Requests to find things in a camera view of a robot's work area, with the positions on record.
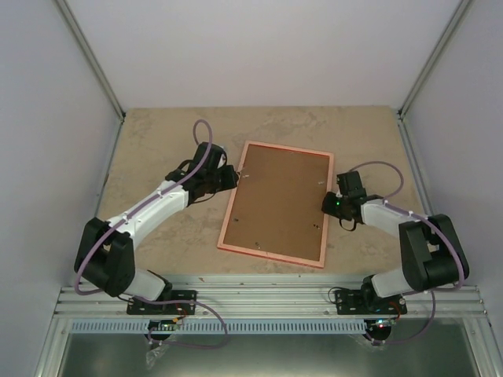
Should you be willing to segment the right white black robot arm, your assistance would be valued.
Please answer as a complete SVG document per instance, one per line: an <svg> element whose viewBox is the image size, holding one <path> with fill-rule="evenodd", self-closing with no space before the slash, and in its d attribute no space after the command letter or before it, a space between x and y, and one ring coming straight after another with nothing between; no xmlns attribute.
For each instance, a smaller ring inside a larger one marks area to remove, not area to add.
<svg viewBox="0 0 503 377"><path fill-rule="evenodd" d="M338 174L338 192L328 192L324 214L349 231L360 225L379 229L398 239L401 265L367 276L358 290L338 287L329 298L340 315L401 314L404 297L421 291L458 289L469 275L464 250L451 219L404 210L378 195L369 195L356 170Z"/></svg>

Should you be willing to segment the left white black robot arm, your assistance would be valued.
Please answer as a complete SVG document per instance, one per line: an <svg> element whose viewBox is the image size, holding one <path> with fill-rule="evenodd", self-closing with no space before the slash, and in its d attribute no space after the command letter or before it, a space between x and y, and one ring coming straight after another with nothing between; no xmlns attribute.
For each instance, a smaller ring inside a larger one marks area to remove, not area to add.
<svg viewBox="0 0 503 377"><path fill-rule="evenodd" d="M172 303L172 285L162 276L139 269L135 251L169 217L200 203L205 196L237 187L239 175L219 145L202 142L192 159L171 171L142 201L108 220L92 218L83 230L76 255L76 279L85 279L111 297L129 295L154 313Z"/></svg>

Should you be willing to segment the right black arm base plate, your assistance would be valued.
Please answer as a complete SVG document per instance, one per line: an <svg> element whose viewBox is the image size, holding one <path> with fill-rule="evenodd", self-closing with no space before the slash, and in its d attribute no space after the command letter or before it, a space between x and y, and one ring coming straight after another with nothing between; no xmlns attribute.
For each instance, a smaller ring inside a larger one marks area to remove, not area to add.
<svg viewBox="0 0 503 377"><path fill-rule="evenodd" d="M339 315L402 315L407 314L406 301L401 295L380 298L370 291L332 287L329 301Z"/></svg>

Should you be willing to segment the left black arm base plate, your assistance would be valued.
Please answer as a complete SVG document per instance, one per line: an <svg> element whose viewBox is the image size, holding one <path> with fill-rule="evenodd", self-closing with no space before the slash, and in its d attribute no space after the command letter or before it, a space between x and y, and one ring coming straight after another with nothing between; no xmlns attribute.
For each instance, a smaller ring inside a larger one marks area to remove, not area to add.
<svg viewBox="0 0 503 377"><path fill-rule="evenodd" d="M158 300L146 302L144 299L129 298L127 302L127 315L172 315L185 317L195 313L197 291L173 289L163 293Z"/></svg>

